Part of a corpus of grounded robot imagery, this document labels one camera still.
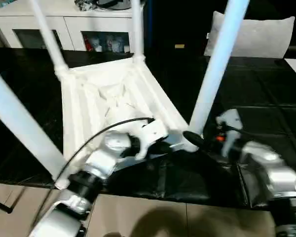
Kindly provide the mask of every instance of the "items in cabinet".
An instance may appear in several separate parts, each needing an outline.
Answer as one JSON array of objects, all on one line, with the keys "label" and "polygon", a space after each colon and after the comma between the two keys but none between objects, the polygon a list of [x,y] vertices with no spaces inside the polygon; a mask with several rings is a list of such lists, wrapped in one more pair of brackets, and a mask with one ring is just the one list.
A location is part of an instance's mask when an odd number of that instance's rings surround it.
[{"label": "items in cabinet", "polygon": [[129,52],[128,33],[120,32],[82,32],[87,51]]}]

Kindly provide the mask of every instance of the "white pillow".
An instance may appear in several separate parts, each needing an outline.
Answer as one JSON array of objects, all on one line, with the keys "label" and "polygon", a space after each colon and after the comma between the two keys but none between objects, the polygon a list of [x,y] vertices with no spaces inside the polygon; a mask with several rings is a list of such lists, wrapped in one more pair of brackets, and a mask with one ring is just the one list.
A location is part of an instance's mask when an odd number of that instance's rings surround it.
[{"label": "white pillow", "polygon": [[[213,53],[224,15],[214,11],[212,29],[204,55]],[[284,20],[243,20],[232,56],[283,58],[291,41],[295,17]]]}]

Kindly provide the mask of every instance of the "glossy table surface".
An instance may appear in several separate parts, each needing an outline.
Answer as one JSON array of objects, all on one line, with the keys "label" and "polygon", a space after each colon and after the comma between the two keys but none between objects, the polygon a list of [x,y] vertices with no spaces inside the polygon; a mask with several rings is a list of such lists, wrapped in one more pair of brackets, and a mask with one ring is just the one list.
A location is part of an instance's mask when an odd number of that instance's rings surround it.
[{"label": "glossy table surface", "polygon": [[[69,67],[130,57],[64,51]],[[147,53],[146,63],[178,111],[189,121],[207,57]],[[47,135],[62,150],[60,83],[46,50],[0,48],[0,74]],[[244,130],[277,150],[296,170],[296,73],[284,59],[231,58],[211,111],[237,108]],[[239,169],[201,153],[176,152],[124,169],[104,193],[198,204],[252,207]],[[47,170],[0,121],[0,183],[50,187]]]}]

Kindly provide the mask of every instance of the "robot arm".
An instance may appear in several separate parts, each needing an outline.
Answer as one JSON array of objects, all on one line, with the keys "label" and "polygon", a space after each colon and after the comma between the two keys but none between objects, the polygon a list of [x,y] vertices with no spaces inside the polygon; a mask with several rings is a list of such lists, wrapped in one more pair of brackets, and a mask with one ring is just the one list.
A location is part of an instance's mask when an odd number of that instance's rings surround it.
[{"label": "robot arm", "polygon": [[61,191],[30,237],[84,237],[86,229],[82,222],[89,215],[103,183],[120,167],[142,161],[148,148],[168,135],[165,125],[158,119],[143,123],[136,129],[117,129],[119,131],[109,130],[81,169],[69,176],[70,184]]}]

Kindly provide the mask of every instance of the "black cable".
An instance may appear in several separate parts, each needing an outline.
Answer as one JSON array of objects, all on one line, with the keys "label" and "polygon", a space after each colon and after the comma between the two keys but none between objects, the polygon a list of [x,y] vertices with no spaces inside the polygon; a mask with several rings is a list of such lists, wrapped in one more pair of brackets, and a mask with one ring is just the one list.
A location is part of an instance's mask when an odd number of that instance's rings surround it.
[{"label": "black cable", "polygon": [[271,145],[268,144],[267,141],[265,141],[264,139],[261,139],[260,137],[258,137],[257,134],[246,132],[246,131],[244,131],[242,129],[237,129],[237,128],[234,128],[234,127],[231,127],[231,126],[228,126],[228,125],[226,125],[226,128],[228,130],[233,130],[233,131],[239,132],[242,135],[248,136],[248,137],[252,138],[253,140],[255,140],[257,142],[260,142],[260,143],[262,143],[264,145],[271,146]]},{"label": "black cable", "polygon": [[45,203],[46,201],[49,199],[49,196],[50,194],[52,193],[52,190],[55,188],[55,184],[57,183],[57,181],[59,180],[59,178],[61,177],[61,175],[64,173],[65,169],[70,165],[70,163],[72,162],[72,160],[76,157],[76,155],[78,155],[78,153],[90,142],[92,141],[94,138],[96,138],[97,136],[101,135],[102,133],[106,132],[107,130],[113,128],[113,127],[116,127],[116,126],[119,126],[119,125],[122,125],[124,123],[128,123],[128,122],[134,122],[134,121],[141,121],[141,120],[148,120],[148,122],[151,122],[153,120],[153,118],[146,118],[146,117],[143,117],[143,118],[132,118],[132,119],[128,119],[128,120],[125,120],[125,121],[121,121],[121,122],[117,122],[115,124],[112,124],[104,129],[102,129],[101,131],[99,131],[98,133],[94,134],[93,136],[91,136],[85,143],[83,143],[82,146],[80,146],[80,148],[70,157],[70,159],[67,161],[67,163],[64,165],[64,167],[61,169],[59,175],[57,176],[54,184],[51,186],[50,190],[48,191],[47,195],[45,196],[42,204],[40,205],[38,211],[37,211],[37,214],[34,218],[34,221],[32,223],[32,227],[34,227],[34,225],[37,223],[37,219],[38,217],[40,216],[40,213],[43,209],[43,207],[45,206]]}]

